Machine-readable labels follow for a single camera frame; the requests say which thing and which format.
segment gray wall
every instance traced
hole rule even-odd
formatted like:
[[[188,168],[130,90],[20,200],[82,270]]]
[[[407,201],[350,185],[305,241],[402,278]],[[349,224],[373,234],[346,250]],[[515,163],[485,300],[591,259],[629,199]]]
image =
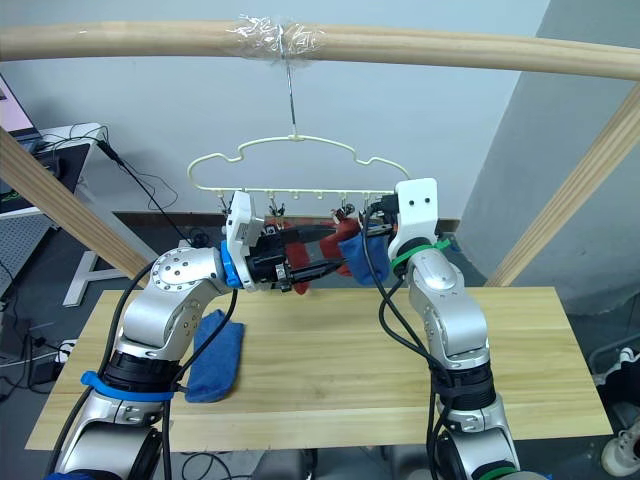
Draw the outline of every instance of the gray wall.
[[[552,0],[538,36],[640,48],[640,2]],[[524,233],[632,85],[521,75],[458,231],[484,275]],[[640,147],[514,285],[553,285],[575,313],[611,309],[640,290]]]
[[[0,2],[0,25],[106,20],[233,19],[281,15],[295,21],[535,35],[548,0],[21,0]],[[194,189],[186,166],[211,152],[231,155],[251,139],[290,133],[284,70],[235,58],[92,58],[0,65],[38,127],[108,124],[120,155],[170,181],[177,211],[217,211]],[[316,62],[294,72],[300,133],[335,138],[363,157],[380,155],[436,177],[441,215],[460,218],[519,72]],[[203,166],[226,186],[392,189],[400,174],[359,167],[322,145],[266,145],[245,164]],[[112,164],[89,183],[113,210],[145,210],[137,186]],[[160,191],[161,200],[170,195]],[[288,200],[288,213],[328,215],[339,201]],[[258,208],[266,199],[257,199]]]

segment white hanger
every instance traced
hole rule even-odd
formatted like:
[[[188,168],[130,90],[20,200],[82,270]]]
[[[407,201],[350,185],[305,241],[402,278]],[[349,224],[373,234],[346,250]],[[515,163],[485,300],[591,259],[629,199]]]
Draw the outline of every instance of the white hanger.
[[[345,190],[345,189],[317,189],[317,188],[270,188],[270,187],[219,187],[219,186],[205,186],[205,185],[201,185],[199,183],[197,183],[194,178],[193,178],[193,169],[196,165],[205,162],[207,160],[212,160],[214,158],[222,158],[224,160],[226,160],[229,163],[235,163],[235,162],[240,162],[242,160],[244,160],[245,158],[245,153],[244,150],[248,147],[252,147],[254,145],[259,145],[262,143],[272,143],[272,142],[304,142],[304,141],[311,141],[311,142],[319,142],[319,143],[325,143],[325,144],[329,144],[329,145],[333,145],[335,147],[339,147],[342,148],[344,150],[348,150],[349,152],[351,152],[351,156],[352,156],[352,160],[354,162],[356,162],[359,165],[363,165],[363,166],[368,166],[371,165],[373,162],[380,162],[380,163],[384,163],[385,165],[389,165],[391,167],[394,167],[398,170],[400,170],[404,176],[407,178],[407,180],[411,179],[411,175],[409,175],[409,172],[407,171],[406,168],[404,168],[402,165],[400,165],[399,163],[396,162],[392,162],[391,160],[387,160],[385,158],[382,157],[371,157],[369,158],[369,160],[361,160],[360,158],[358,158],[358,154],[355,150],[355,148],[342,143],[342,142],[337,142],[335,140],[329,140],[327,138],[321,138],[321,137],[311,137],[308,135],[299,135],[298,131],[297,131],[297,127],[296,127],[296,115],[295,115],[295,108],[294,108],[294,103],[293,103],[293,89],[291,86],[291,67],[289,66],[289,61],[287,59],[286,53],[284,51],[284,44],[282,42],[282,32],[283,29],[282,27],[279,28],[280,31],[280,35],[279,35],[279,48],[280,48],[280,53],[282,56],[282,59],[285,62],[285,66],[287,69],[287,80],[288,80],[288,85],[289,85],[289,102],[290,102],[290,106],[291,106],[291,123],[293,126],[293,134],[292,135],[287,135],[286,137],[267,137],[267,138],[260,138],[257,140],[252,140],[250,142],[246,142],[246,143],[242,143],[240,145],[238,145],[238,156],[237,157],[233,157],[233,158],[229,158],[228,156],[226,156],[224,153],[211,153],[209,155],[205,155],[203,157],[199,157],[196,158],[193,162],[191,162],[189,164],[189,166],[187,167],[187,176],[189,177],[189,181],[191,182],[191,184],[200,189],[200,190],[207,190],[207,191],[212,191],[215,192],[218,197],[223,197],[224,196],[224,192],[235,192],[236,190],[242,190],[245,192],[263,192],[263,193],[267,193],[267,195],[269,195],[270,197],[273,196],[274,193],[278,192],[278,193],[290,193],[294,199],[298,199],[301,193],[313,193],[315,194],[319,199],[322,199],[324,194],[340,194],[342,196],[342,198],[346,198],[346,196],[348,194],[361,194],[363,195],[363,197],[368,200],[368,198],[371,195],[385,195],[385,194],[389,194],[389,193],[393,193],[393,191],[391,190]]]

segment red cloth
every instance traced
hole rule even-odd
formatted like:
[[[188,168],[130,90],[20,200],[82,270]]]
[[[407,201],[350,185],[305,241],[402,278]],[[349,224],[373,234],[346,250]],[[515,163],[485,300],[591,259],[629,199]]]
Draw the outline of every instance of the red cloth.
[[[343,240],[348,240],[355,237],[359,232],[360,224],[358,223],[358,220],[349,217],[341,220],[340,223],[338,223],[338,225],[336,226],[336,233],[324,237],[319,242],[320,250],[322,250],[322,255],[324,255],[324,258],[342,258],[342,252],[340,251],[338,243],[342,242]],[[341,265],[336,271],[343,277],[353,276],[346,264]]]
[[[294,225],[290,222],[284,222],[283,228],[292,228]],[[309,258],[309,253],[307,252],[307,247],[304,246],[304,243],[296,242],[289,243],[284,246],[285,253],[287,254],[287,259],[289,260],[289,265],[291,268],[300,268],[306,267],[311,263],[311,259]],[[311,286],[311,282],[303,282],[296,283],[293,285],[293,289],[299,295],[303,295]]]

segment electrical cable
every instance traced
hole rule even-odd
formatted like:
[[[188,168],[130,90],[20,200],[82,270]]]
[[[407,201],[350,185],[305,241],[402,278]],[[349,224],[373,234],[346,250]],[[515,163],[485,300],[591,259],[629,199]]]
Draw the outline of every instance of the electrical cable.
[[[8,368],[8,367],[15,367],[17,365],[25,365],[35,360],[40,360],[47,357],[53,357],[54,355],[57,355],[57,354],[58,352],[43,353],[42,355],[38,355],[37,357],[33,357],[32,359],[29,359],[29,360],[20,360],[19,362],[3,363],[0,365],[0,368]]]
[[[45,136],[50,135],[50,136],[58,137],[61,140],[58,140],[57,142],[50,142],[48,144],[45,144],[45,145],[43,145],[43,148],[52,148],[53,147],[52,150],[51,150],[51,155],[53,157],[53,156],[55,156],[56,149],[60,145],[66,143],[66,142],[70,142],[70,141],[74,141],[74,140],[90,139],[90,140],[95,140],[96,142],[98,142],[98,146],[100,146],[100,142],[104,142],[106,145],[108,145],[108,147],[111,150],[111,152],[113,152],[113,154],[115,154],[115,151],[113,150],[113,148],[111,147],[111,143],[109,142],[109,128],[106,125],[101,125],[100,127],[94,128],[93,130],[89,130],[84,135],[78,135],[78,136],[75,136],[75,137],[71,136],[71,134],[73,132],[73,128],[76,127],[77,125],[78,124],[74,124],[74,125],[71,126],[71,128],[69,129],[69,137],[67,137],[67,138],[65,138],[65,137],[63,137],[61,135],[57,135],[55,133],[47,133],[47,134],[45,134]],[[92,132],[99,131],[99,130],[103,130],[101,132],[102,133],[102,137],[103,137],[102,139],[101,138],[97,138],[97,135],[96,135],[96,137],[90,136],[90,134]],[[108,154],[107,154],[107,156],[109,156],[109,158],[111,158],[112,160],[114,160],[117,163],[118,168],[120,168],[120,170],[122,170],[123,172],[127,173],[128,175],[130,175],[131,178],[133,178],[136,181],[136,183],[138,183],[138,185],[142,188],[142,190],[147,194],[147,196],[149,197],[149,200],[147,201],[147,208],[149,210],[159,211],[165,217],[165,219],[168,221],[168,223],[170,223],[171,226],[174,229],[176,229],[176,231],[178,232],[180,237],[182,237],[184,240],[189,242],[189,239],[186,238],[180,232],[180,230],[178,230],[178,228],[176,227],[174,222],[169,218],[167,213],[164,211],[165,208],[169,208],[170,206],[172,206],[173,204],[175,204],[178,201],[178,198],[179,198],[178,192],[176,192],[162,177],[160,177],[158,175],[152,175],[150,173],[145,173],[145,172],[138,171],[129,162],[127,162],[126,160],[123,160],[119,156],[117,156],[117,154],[116,154],[117,159],[116,158],[112,158]],[[136,175],[158,179],[168,190],[171,191],[171,193],[173,193],[173,195],[174,195],[173,200],[171,200],[164,207],[160,206],[160,204],[155,199],[156,188],[153,185],[151,185],[149,182],[145,181],[144,179],[139,179],[138,176],[136,176]],[[147,188],[143,185],[143,183],[147,187],[149,187],[152,190],[152,192],[149,192],[149,190],[147,190]]]
[[[136,288],[136,286],[138,285],[138,282],[142,280],[142,278],[149,272],[149,270],[151,270],[151,267],[153,267],[154,263],[155,262],[149,263],[146,267],[140,270],[135,277],[133,277],[131,282],[129,282],[129,285],[127,286],[126,290],[122,292],[122,295],[120,296],[120,300],[118,300],[118,304],[116,305],[116,308],[113,312],[113,317],[111,318],[111,326],[109,327],[109,333],[107,334],[107,343],[104,347],[104,353],[102,354],[100,367],[98,368],[99,377],[102,377],[105,369],[107,368],[107,365],[109,364],[111,353],[113,351],[113,345],[115,344],[116,332],[118,331],[118,323],[120,322],[122,309],[124,308],[124,305],[127,302],[127,298],[129,298],[129,295],[131,295],[131,292]],[[49,463],[47,464],[47,472],[46,472],[47,475],[54,473],[56,464],[58,463],[58,458],[60,458],[60,453],[62,452],[62,446],[64,444],[64,441],[66,440],[67,435],[69,434],[69,430],[71,430],[71,426],[73,425],[73,422],[78,416],[80,409],[84,405],[84,402],[87,401],[87,398],[91,393],[91,390],[93,390],[92,387],[87,387],[82,392],[82,395],[80,395],[80,398],[78,398],[78,400],[76,401],[75,405],[71,409],[71,412],[69,412],[69,415],[67,416],[67,420],[64,422],[64,425],[62,426],[62,429],[58,434],[58,438],[56,439],[56,443],[53,446],[53,450],[51,451],[51,456],[49,457]]]
[[[162,402],[162,465],[164,467],[164,479],[171,480],[173,472],[171,471],[171,445],[169,444],[169,421],[171,415],[171,400]]]
[[[195,362],[198,359],[198,357],[202,354],[202,352],[205,351],[205,349],[209,346],[209,344],[213,342],[213,340],[218,336],[218,334],[222,331],[225,325],[229,322],[229,319],[231,318],[231,315],[233,315],[233,311],[236,308],[237,300],[238,300],[238,290],[234,288],[233,292],[231,293],[231,303],[229,305],[229,309],[227,310],[227,313],[225,314],[220,324],[213,330],[213,332],[211,332],[211,334],[207,337],[207,339],[204,342],[202,342],[202,345],[200,345],[196,349],[196,351],[193,352],[191,357],[189,357],[189,359],[184,363],[184,365],[180,367],[180,370],[178,370],[178,372],[174,375],[173,380],[171,381],[171,385],[173,386],[174,389],[177,390],[178,382],[182,379],[185,372],[189,369],[189,367],[191,367],[193,362]],[[170,407],[170,404],[171,404],[170,400],[166,400],[165,402],[163,402],[163,409],[165,408],[165,406]],[[171,480],[171,450],[169,449],[169,415],[165,416],[164,412],[162,417],[162,462],[164,465],[164,472],[165,472],[164,478],[165,480]]]
[[[431,471],[431,476],[435,479],[435,478],[438,478],[436,458],[435,458],[437,436],[440,431],[440,428],[442,428],[444,419],[449,414],[450,408],[447,408],[447,405],[445,405],[443,412],[440,415],[440,418],[438,419],[438,422],[436,423],[435,427],[433,427],[434,410],[435,410],[435,389],[433,388],[434,387],[434,380],[433,380],[434,370],[440,371],[442,373],[442,375],[444,376],[449,386],[452,386],[452,381],[451,381],[449,372],[447,372],[445,367],[442,365],[442,363],[438,359],[436,359],[435,357],[433,357],[431,354],[427,352],[426,348],[424,347],[424,344],[420,341],[415,331],[411,328],[409,323],[402,316],[400,311],[397,309],[397,307],[391,300],[391,296],[398,290],[398,288],[400,288],[400,285],[402,285],[402,282],[404,281],[404,279],[402,277],[399,278],[398,281],[396,281],[396,283],[393,285],[391,290],[389,290],[389,292],[387,293],[384,289],[384,286],[382,285],[382,282],[376,275],[373,262],[371,260],[371,256],[369,255],[369,245],[368,245],[369,219],[374,209],[379,209],[379,204],[370,205],[365,211],[364,221],[363,221],[363,232],[362,232],[362,246],[363,246],[364,256],[367,261],[367,265],[369,267],[369,271],[371,273],[371,276],[374,279],[374,282],[376,284],[376,287],[378,288],[378,291],[380,292],[380,295],[382,296],[382,302],[380,303],[380,307],[378,309],[378,320],[380,321],[380,325],[382,326],[383,330],[389,336],[391,336],[394,340],[396,340],[400,344],[404,345],[405,347],[413,350],[414,352],[424,357],[427,360],[429,369],[431,370],[431,393],[429,396],[429,411],[428,411],[428,420],[427,420],[427,455],[429,459],[429,469]],[[405,330],[409,333],[411,338],[414,339],[414,341],[416,341],[416,344],[413,344],[406,338],[398,335],[389,327],[389,325],[386,323],[386,320],[384,318],[384,309],[386,305],[389,305],[389,308],[391,309],[391,311],[394,313],[398,321],[403,325]]]
[[[185,475],[185,470],[187,468],[187,465],[189,464],[189,462],[191,460],[193,460],[194,458],[198,458],[199,456],[205,455],[208,459],[209,459],[209,465],[207,465],[207,468],[204,470],[204,472],[195,480],[202,480],[204,477],[207,476],[207,474],[211,471],[211,467],[213,467],[213,457],[211,457],[210,455],[206,455],[206,453],[202,452],[202,453],[192,453],[189,458],[187,458],[184,463],[182,464],[182,470],[180,472],[181,476],[182,476],[182,480],[188,480],[187,476]]]
[[[220,466],[222,466],[222,468],[224,469],[225,473],[227,474],[226,477],[224,477],[225,479],[233,479],[233,478],[246,478],[246,475],[232,475],[231,474],[231,470],[229,470],[229,467],[227,466],[227,464],[220,458],[218,457],[215,453],[210,453],[210,452],[197,452],[197,453],[192,453],[189,458],[187,458],[185,460],[185,462],[182,464],[182,471],[181,471],[181,476],[182,476],[182,480],[187,480],[187,477],[185,475],[186,473],[186,468],[187,465],[189,464],[189,462],[191,462],[194,458],[198,458],[198,457],[207,457],[209,459],[209,465],[207,465],[207,468],[205,469],[204,473],[202,473],[198,478],[196,478],[195,480],[202,480],[204,477],[207,476],[207,474],[211,471],[211,468],[213,467],[213,462],[218,462],[218,464],[220,464]]]
[[[384,329],[384,331],[387,334],[389,334],[394,340],[396,340],[397,342],[401,343],[405,347],[413,350],[418,355],[421,355],[422,357],[424,357],[427,360],[427,363],[429,364],[429,368],[434,369],[434,370],[439,370],[443,374],[443,376],[447,379],[447,383],[449,383],[449,385],[451,385],[451,379],[449,377],[449,372],[447,372],[446,368],[442,365],[442,363],[440,363],[440,361],[437,358],[432,356],[427,351],[426,347],[424,346],[424,344],[420,340],[420,337],[418,337],[418,335],[415,333],[413,328],[411,328],[411,325],[409,325],[407,320],[400,313],[400,311],[398,310],[396,305],[393,303],[393,301],[391,300],[391,298],[389,297],[389,295],[385,291],[384,286],[382,285],[382,282],[380,281],[380,279],[376,275],[375,268],[373,266],[373,261],[371,260],[371,255],[369,254],[369,242],[368,242],[368,239],[369,239],[369,234],[368,234],[368,232],[369,232],[369,219],[371,217],[371,213],[373,212],[374,208],[377,208],[376,204],[370,205],[367,208],[367,210],[365,212],[365,215],[364,215],[364,225],[363,225],[363,231],[362,231],[362,247],[363,247],[363,251],[364,251],[364,256],[365,256],[365,259],[367,261],[367,265],[369,267],[369,271],[371,272],[371,276],[373,277],[373,280],[374,280],[374,282],[376,284],[376,287],[378,288],[378,291],[380,292],[380,295],[383,298],[383,302],[386,303],[387,305],[389,305],[389,308],[391,309],[391,311],[393,312],[395,317],[402,324],[402,326],[405,328],[405,330],[409,333],[411,338],[413,338],[414,341],[416,341],[417,345],[409,342],[407,339],[401,337],[396,332],[391,330],[391,328],[387,325],[386,321],[384,320],[384,315],[380,315],[380,312],[383,309],[379,310],[380,324],[382,325],[382,328]]]
[[[220,324],[214,329],[214,331],[211,332],[211,334],[207,337],[207,339],[204,342],[202,342],[202,345],[200,345],[198,349],[195,352],[193,352],[193,355],[189,357],[189,359],[184,363],[184,365],[180,368],[180,370],[178,370],[178,373],[175,374],[175,376],[173,377],[173,381],[171,382],[173,385],[176,385],[180,380],[182,380],[182,377],[184,376],[185,372],[189,369],[189,367],[193,364],[193,362],[195,362],[198,359],[198,357],[202,354],[202,352],[205,351],[205,349],[209,346],[209,344],[218,336],[220,331],[229,322],[229,319],[231,319],[231,315],[233,315],[233,311],[236,308],[237,300],[238,300],[238,290],[234,288],[233,292],[231,293],[231,303],[229,304],[229,309],[227,310],[227,313],[225,314],[224,318],[222,319]]]
[[[164,211],[164,209],[156,201],[155,197],[149,192],[149,190],[147,190],[147,187],[145,187],[140,181],[140,179],[135,176],[135,174],[129,169],[127,164],[120,159],[120,156],[115,152],[113,148],[111,148],[111,145],[109,145],[104,140],[98,140],[98,147],[100,147],[100,149],[105,153],[105,155],[107,155],[107,157],[109,157],[111,160],[116,162],[121,168],[123,168],[131,176],[131,178],[133,178],[133,180],[140,186],[140,188],[144,190],[144,192],[149,196],[151,201],[155,204],[155,206],[158,208],[158,210],[160,211],[162,216],[164,216],[167,222],[173,227],[173,229],[176,231],[178,236],[182,237],[183,240],[185,240],[189,245],[191,245],[191,240],[184,233],[182,233],[182,231],[178,228],[178,226],[174,223],[174,221],[171,220],[171,217],[167,215],[167,212]]]

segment hanger hook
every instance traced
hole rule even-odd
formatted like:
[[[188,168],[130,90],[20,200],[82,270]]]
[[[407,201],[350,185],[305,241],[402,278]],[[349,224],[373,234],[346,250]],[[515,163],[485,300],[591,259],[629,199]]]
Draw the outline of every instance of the hanger hook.
[[[287,49],[284,45],[284,28],[282,24],[278,25],[278,48],[280,49],[280,57],[284,62],[284,66],[287,70],[287,85],[289,87],[289,107],[291,109],[291,128],[293,130],[293,137],[298,136],[298,127],[296,125],[296,109],[293,102],[293,87],[291,84],[291,65],[289,65],[289,58],[287,57]]]

